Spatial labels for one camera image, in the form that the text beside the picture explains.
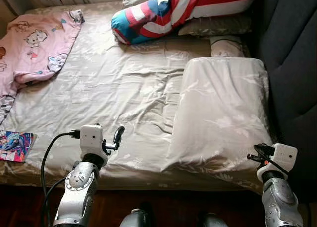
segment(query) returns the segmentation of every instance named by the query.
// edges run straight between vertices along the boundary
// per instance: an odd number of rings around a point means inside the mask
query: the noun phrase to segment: upholstered headboard
[[[273,127],[280,142],[299,152],[290,183],[300,196],[309,187],[315,195],[317,0],[256,0],[253,12],[249,48],[269,73]]]

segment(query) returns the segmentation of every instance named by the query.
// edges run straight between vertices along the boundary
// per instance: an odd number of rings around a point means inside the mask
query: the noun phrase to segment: colorful magazine
[[[0,160],[23,162],[36,134],[0,130]]]

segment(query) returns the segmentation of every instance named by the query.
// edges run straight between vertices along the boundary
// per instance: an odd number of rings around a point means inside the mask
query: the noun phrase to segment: hello kitty blanket
[[[26,14],[8,24],[0,40],[0,124],[18,89],[48,80],[59,72],[84,18],[81,10]]]

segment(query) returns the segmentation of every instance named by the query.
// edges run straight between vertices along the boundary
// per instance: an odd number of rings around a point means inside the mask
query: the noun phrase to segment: mattress
[[[29,13],[81,9],[85,23],[61,72],[22,89],[0,129],[36,133],[25,163],[0,162],[0,183],[40,185],[40,166],[50,141],[84,124],[100,123],[112,139],[123,125],[118,151],[101,169],[101,189],[239,190],[206,174],[161,172],[171,141],[186,63],[210,55],[208,40],[167,36],[138,45],[119,44],[112,16],[120,2],[43,8]],[[65,177],[80,160],[79,140],[58,139],[47,162],[47,183]]]

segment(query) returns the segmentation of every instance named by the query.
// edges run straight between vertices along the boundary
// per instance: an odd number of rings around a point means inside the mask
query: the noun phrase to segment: dark floor
[[[50,196],[54,214],[62,195],[57,189]],[[40,226],[40,188],[0,186],[0,196],[0,227]],[[200,211],[217,213],[230,227],[265,226],[261,198],[248,191],[98,191],[90,227],[119,227],[142,202],[151,204],[156,227],[195,227]]]

